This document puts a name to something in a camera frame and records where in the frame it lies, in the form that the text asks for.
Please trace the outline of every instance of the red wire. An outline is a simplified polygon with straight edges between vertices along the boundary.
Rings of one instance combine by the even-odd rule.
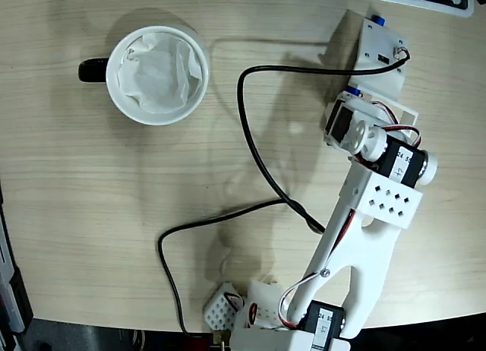
[[[346,221],[344,222],[344,226],[342,226],[341,231],[339,232],[339,235],[337,236],[336,242],[334,242],[333,249],[331,250],[331,253],[334,251],[334,249],[337,247],[337,245],[341,242],[342,238],[348,232],[349,225],[352,222],[352,219],[355,217],[356,211],[354,209],[351,209],[349,211],[348,218],[346,218]]]
[[[420,131],[412,126],[412,125],[394,125],[393,127],[382,127],[382,129],[385,132],[391,132],[391,131],[414,131],[416,134],[420,136]],[[418,141],[413,145],[413,147],[418,147],[418,145],[421,143],[421,137],[418,139]]]
[[[378,102],[378,101],[377,102],[374,102],[374,104],[381,105],[383,108],[385,108],[387,110],[388,115],[392,118],[394,125],[398,125],[399,124],[398,119],[396,119],[395,113],[393,112],[392,109],[389,108],[389,106],[387,104],[382,103],[382,102]]]
[[[257,310],[258,304],[251,303],[250,308],[248,309],[248,323],[252,326],[255,323],[255,319],[257,318]]]

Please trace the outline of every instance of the dark floor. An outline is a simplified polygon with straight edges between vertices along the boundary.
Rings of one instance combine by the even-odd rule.
[[[352,351],[486,350],[486,314],[401,327],[363,330]],[[210,335],[187,339],[182,334],[91,327],[34,320],[22,337],[25,351],[209,351]]]

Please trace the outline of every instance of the white paper in mug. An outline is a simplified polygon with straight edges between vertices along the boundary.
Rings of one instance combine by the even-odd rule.
[[[118,82],[123,94],[151,113],[173,112],[201,86],[203,74],[192,46],[170,33],[148,33],[125,51]]]

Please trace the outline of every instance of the robotic arm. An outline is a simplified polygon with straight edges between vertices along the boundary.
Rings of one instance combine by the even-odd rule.
[[[408,55],[406,46],[382,18],[365,20],[355,70],[390,65]],[[405,72],[403,66],[352,77],[327,107],[324,140],[351,160],[338,203],[300,282],[283,294],[278,284],[251,282],[245,305],[241,302],[228,318],[232,350],[344,351],[350,347],[346,340],[363,328],[380,297],[400,231],[410,226],[420,204],[422,193],[415,186],[430,183],[437,171],[435,156],[419,149],[418,114],[397,103]],[[402,111],[400,120],[390,107]],[[365,217],[373,221],[363,227]],[[342,307],[314,301],[319,288],[348,266],[351,281]],[[231,305],[228,294],[235,290],[223,284],[205,310],[208,321],[220,306]]]

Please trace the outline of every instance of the wood grain surface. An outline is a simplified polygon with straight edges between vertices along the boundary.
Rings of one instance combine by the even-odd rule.
[[[157,236],[172,226],[274,198],[248,152],[235,101],[257,64],[352,66],[362,18],[377,11],[410,41],[401,103],[420,112],[436,179],[402,231],[367,326],[486,311],[486,8],[469,19],[370,0],[0,0],[0,179],[5,216],[38,318],[178,330]],[[199,108],[167,127],[124,117],[77,66],[138,27],[185,24],[210,51]],[[248,117],[266,164],[326,223],[349,162],[323,144],[324,105],[345,78],[250,77]],[[169,265],[189,330],[222,280],[289,286],[317,245],[278,207],[174,235]],[[318,298],[340,303],[349,272]]]

